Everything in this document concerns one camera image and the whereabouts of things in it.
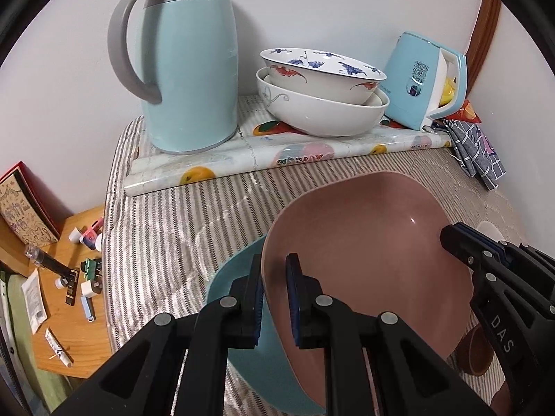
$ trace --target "striped tablecloth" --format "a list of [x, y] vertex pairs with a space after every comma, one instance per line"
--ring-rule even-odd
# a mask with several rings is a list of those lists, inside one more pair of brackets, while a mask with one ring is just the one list
[[[120, 348], [160, 312], [197, 312], [206, 285], [225, 261], [268, 232], [294, 198], [318, 186], [377, 170], [395, 170], [424, 184], [452, 222], [489, 220], [515, 244], [526, 239], [506, 197], [468, 178], [446, 148], [272, 168], [127, 197], [123, 180], [136, 155], [143, 119], [116, 148], [104, 221], [104, 296], [110, 341]], [[474, 315], [468, 329], [477, 323]], [[482, 377], [464, 380], [487, 402], [503, 382], [497, 359]], [[224, 413], [278, 415], [228, 367]]]

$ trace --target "teal bowl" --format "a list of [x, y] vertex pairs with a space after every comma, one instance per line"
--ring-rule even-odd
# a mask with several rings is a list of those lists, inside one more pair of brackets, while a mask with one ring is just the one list
[[[262, 253], [266, 236], [231, 257], [215, 275], [206, 302], [229, 294], [235, 278], [249, 274], [253, 255]], [[228, 359], [243, 380], [267, 403], [284, 413], [316, 415], [326, 411], [302, 390], [281, 347], [264, 297], [260, 339], [254, 350], [229, 349]]]

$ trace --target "yellow package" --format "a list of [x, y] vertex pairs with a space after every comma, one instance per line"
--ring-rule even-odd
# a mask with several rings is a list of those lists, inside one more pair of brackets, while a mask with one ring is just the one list
[[443, 94], [441, 95], [441, 100], [439, 101], [439, 107], [445, 106], [451, 102], [454, 97], [454, 92], [457, 85], [451, 78], [445, 80], [445, 86], [443, 86]]

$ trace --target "kettle handle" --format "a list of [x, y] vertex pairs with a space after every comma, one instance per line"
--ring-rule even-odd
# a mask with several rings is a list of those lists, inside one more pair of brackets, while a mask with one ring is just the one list
[[147, 84], [133, 70], [127, 49], [127, 25], [131, 9], [137, 0], [120, 0], [108, 25], [108, 56], [119, 81], [131, 93], [154, 105], [162, 102], [156, 84]]
[[451, 102], [449, 102], [445, 106], [430, 111], [427, 116], [431, 119], [441, 119], [450, 116], [451, 114], [457, 112], [460, 108], [462, 108], [464, 99], [466, 98], [466, 86], [468, 81], [466, 56], [459, 53], [458, 51], [454, 51], [444, 46], [439, 47], [439, 50], [443, 54], [443, 57], [447, 60], [447, 62], [451, 62], [455, 66], [457, 89]]

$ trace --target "jug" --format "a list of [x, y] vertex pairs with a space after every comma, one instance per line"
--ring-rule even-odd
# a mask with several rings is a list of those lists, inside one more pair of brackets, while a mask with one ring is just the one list
[[146, 0], [137, 72], [127, 25], [137, 0], [121, 0], [108, 26], [116, 76], [142, 99], [146, 130], [165, 153], [204, 151], [237, 129], [238, 47], [231, 0]]
[[[457, 89], [450, 103], [439, 107], [448, 63], [454, 68]], [[466, 57], [429, 38], [405, 32], [385, 67], [380, 86], [390, 104], [385, 115], [413, 130], [426, 130], [435, 119], [458, 111], [466, 97]]]

